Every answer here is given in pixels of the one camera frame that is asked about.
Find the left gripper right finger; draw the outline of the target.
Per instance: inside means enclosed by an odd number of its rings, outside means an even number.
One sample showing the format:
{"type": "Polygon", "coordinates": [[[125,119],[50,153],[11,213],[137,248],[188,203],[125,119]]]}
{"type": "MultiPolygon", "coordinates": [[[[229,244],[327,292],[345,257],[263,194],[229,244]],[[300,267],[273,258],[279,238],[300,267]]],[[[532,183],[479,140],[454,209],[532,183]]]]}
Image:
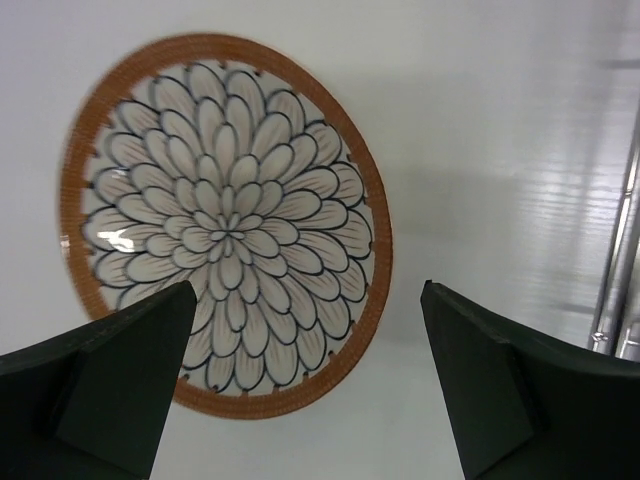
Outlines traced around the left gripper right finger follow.
{"type": "Polygon", "coordinates": [[[639,365],[431,280],[421,307],[467,479],[636,479],[639,365]]]}

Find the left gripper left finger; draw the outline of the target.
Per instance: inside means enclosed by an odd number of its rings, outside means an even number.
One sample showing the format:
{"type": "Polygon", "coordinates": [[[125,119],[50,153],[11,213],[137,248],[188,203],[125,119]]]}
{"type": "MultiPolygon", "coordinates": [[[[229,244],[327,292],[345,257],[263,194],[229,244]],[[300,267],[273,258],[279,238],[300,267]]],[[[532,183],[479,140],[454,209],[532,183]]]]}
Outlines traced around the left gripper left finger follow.
{"type": "Polygon", "coordinates": [[[2,356],[2,478],[149,478],[196,303],[181,281],[2,356]]]}

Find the floral brown-rim plate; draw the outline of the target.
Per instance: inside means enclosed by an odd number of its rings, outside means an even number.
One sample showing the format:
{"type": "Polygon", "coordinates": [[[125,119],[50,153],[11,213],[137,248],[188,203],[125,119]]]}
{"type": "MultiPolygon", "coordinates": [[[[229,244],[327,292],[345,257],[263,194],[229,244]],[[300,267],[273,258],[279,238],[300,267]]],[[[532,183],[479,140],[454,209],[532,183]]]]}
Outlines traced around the floral brown-rim plate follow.
{"type": "Polygon", "coordinates": [[[71,125],[58,212],[91,319],[192,285],[175,398],[209,415],[329,393],[389,294],[389,206],[363,137],[310,73],[241,37],[169,36],[113,66],[71,125]]]}

